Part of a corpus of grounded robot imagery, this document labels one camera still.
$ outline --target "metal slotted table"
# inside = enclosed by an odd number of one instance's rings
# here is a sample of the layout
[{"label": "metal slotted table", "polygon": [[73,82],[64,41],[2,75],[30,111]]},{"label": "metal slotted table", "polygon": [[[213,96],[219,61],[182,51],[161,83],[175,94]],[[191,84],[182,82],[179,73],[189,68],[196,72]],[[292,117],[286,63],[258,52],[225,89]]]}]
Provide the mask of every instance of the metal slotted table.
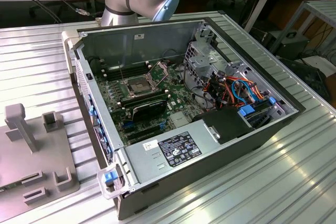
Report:
[{"label": "metal slotted table", "polygon": [[[284,30],[281,32],[277,40],[272,45],[270,52],[275,52],[276,49],[279,47],[282,40],[286,37],[289,30],[292,28],[294,23],[297,19],[301,16],[303,11],[309,11],[310,15],[308,18],[303,22],[301,27],[298,30],[298,33],[304,34],[313,20],[314,17],[317,17],[323,20],[328,25],[336,28],[336,1],[329,0],[329,1],[303,1],[299,8],[296,10],[292,18],[288,21],[287,25],[285,26]],[[324,53],[330,46],[336,44],[336,37],[331,40],[328,45],[325,46],[322,53]]]},{"label": "metal slotted table", "polygon": [[[112,200],[100,193],[99,169],[68,76],[60,33],[96,27],[74,23],[0,30],[0,123],[3,107],[21,102],[33,118],[58,111],[65,119],[81,187],[79,191],[12,218],[8,223],[334,223],[336,219],[336,114],[257,41],[218,12],[224,29],[307,110],[261,148],[118,221]],[[235,53],[218,45],[231,59]]]}]

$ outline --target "blue connector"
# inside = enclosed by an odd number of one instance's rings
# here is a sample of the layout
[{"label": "blue connector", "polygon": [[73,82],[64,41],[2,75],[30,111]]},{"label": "blue connector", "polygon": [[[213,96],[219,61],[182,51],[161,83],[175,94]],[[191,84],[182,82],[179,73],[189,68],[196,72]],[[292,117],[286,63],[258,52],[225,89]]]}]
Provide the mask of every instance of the blue connector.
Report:
[{"label": "blue connector", "polygon": [[116,170],[113,170],[111,172],[105,173],[104,176],[105,176],[105,183],[110,183],[118,178],[118,173]]},{"label": "blue connector", "polygon": [[91,105],[91,107],[89,109],[89,115],[93,115],[93,111],[94,111],[94,107],[93,107],[93,105]]},{"label": "blue connector", "polygon": [[255,112],[255,109],[253,109],[251,105],[246,105],[246,106],[240,107],[240,109],[239,109],[239,113],[242,116],[246,116],[246,115],[251,114],[253,112]]},{"label": "blue connector", "polygon": [[274,97],[269,97],[268,101],[269,101],[272,105],[274,105],[274,104],[277,102],[277,100],[275,100]]}]

